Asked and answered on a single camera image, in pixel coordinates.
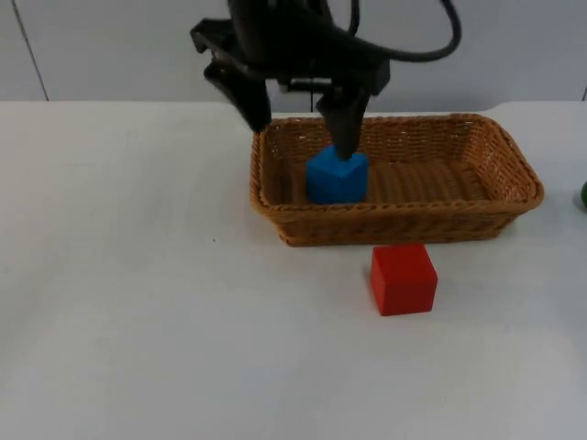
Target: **cube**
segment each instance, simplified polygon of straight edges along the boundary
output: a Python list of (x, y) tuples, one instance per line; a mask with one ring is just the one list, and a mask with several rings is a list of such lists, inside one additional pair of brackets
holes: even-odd
[(329, 145), (306, 164), (306, 195), (311, 204), (356, 204), (367, 194), (369, 160), (355, 153), (349, 160), (338, 157)]
[(371, 289), (382, 316), (430, 312), (437, 273), (423, 245), (373, 250)]

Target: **blue cube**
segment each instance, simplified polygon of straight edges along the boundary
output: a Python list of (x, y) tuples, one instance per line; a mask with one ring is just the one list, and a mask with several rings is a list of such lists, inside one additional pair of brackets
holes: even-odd
[(306, 192), (311, 204), (356, 204), (367, 194), (369, 160), (355, 153), (349, 160), (338, 157), (329, 145), (310, 159), (305, 168)]

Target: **red cube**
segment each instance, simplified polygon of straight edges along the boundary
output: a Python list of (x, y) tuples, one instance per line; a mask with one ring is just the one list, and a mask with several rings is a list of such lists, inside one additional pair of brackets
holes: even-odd
[(430, 312), (437, 273), (424, 245), (376, 247), (371, 288), (382, 316)]

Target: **white wall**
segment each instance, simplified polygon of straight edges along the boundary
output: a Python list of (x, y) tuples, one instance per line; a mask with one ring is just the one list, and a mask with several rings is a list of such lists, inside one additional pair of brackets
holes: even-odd
[(10, 0), (0, 0), (0, 101), (45, 99)]
[[(227, 17), (224, 0), (17, 0), (50, 99), (222, 100), (188, 31)], [(349, 0), (331, 0), (342, 26)], [(464, 39), (447, 60), (394, 63), (375, 110), (481, 109), (509, 100), (579, 100), (587, 81), (584, 0), (456, 0)], [(437, 0), (362, 0), (359, 35), (403, 49), (449, 39)], [(305, 96), (276, 96), (306, 110)]]

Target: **wicker basket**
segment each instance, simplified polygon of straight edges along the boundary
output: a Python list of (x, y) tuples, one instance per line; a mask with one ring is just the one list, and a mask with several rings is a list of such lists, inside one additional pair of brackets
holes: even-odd
[(291, 246), (496, 237), (537, 207), (542, 184), (512, 138), (480, 115), (365, 119), (365, 203), (309, 204), (305, 163), (329, 142), (322, 119), (279, 119), (253, 139), (250, 200)]

